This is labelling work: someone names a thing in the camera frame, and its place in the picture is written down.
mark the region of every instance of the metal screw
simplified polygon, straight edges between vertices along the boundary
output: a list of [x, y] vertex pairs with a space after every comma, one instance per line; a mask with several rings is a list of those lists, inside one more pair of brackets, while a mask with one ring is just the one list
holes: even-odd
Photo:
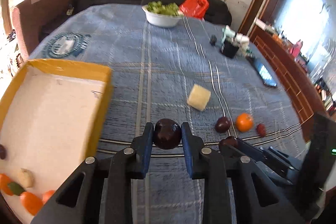
[[92, 163], [94, 163], [95, 162], [95, 158], [94, 157], [87, 157], [86, 159], [85, 159], [85, 163], [86, 164], [92, 164]]
[[127, 147], [127, 148], [124, 149], [124, 154], [126, 154], [126, 155], [130, 155], [133, 152], [134, 152], [133, 148]]
[[202, 151], [202, 154], [206, 154], [206, 155], [211, 153], [211, 149], [209, 147], [203, 147], [201, 151]]
[[251, 159], [248, 156], [241, 156], [240, 161], [244, 164], [248, 164], [251, 161]]

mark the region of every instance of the cardboard box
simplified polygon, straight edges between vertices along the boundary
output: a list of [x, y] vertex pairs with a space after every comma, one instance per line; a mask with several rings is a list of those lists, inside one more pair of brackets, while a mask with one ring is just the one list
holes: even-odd
[[[56, 190], [88, 156], [94, 156], [112, 94], [109, 67], [84, 62], [28, 61], [0, 101], [0, 173], [17, 181], [20, 168], [35, 176], [29, 192]], [[20, 197], [3, 197], [23, 224], [33, 216]]]

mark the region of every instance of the plastic bag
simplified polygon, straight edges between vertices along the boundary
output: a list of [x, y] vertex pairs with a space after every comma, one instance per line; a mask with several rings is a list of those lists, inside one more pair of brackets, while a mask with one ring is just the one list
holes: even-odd
[[180, 5], [180, 10], [189, 17], [202, 19], [209, 8], [208, 0], [185, 0]]

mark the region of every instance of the pink bottle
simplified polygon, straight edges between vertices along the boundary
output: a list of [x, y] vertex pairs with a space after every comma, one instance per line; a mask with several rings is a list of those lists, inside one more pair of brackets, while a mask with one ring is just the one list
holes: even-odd
[[290, 54], [294, 56], [294, 58], [297, 57], [299, 52], [301, 51], [302, 44], [303, 42], [300, 39], [298, 42], [295, 43], [295, 45], [293, 45], [292, 49], [290, 50]]

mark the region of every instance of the smartphone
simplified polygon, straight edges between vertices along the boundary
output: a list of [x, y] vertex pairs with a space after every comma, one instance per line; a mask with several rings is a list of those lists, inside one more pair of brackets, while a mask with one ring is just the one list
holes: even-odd
[[253, 58], [249, 57], [247, 60], [251, 63], [251, 65], [254, 67], [254, 69], [257, 71], [257, 73], [262, 78], [262, 81], [265, 86], [268, 86], [270, 88], [276, 88], [277, 83], [274, 81], [266, 67], [263, 65], [261, 60], [259, 58]]

